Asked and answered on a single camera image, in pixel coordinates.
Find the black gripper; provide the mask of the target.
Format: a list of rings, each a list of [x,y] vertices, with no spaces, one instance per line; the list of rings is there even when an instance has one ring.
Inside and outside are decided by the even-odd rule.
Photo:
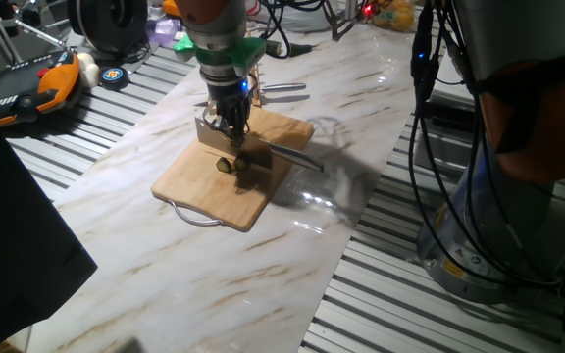
[[[209,92],[208,127],[223,135],[231,134],[231,146],[240,148],[245,139],[252,93],[247,76],[206,75]],[[223,118],[231,115],[231,126]]]

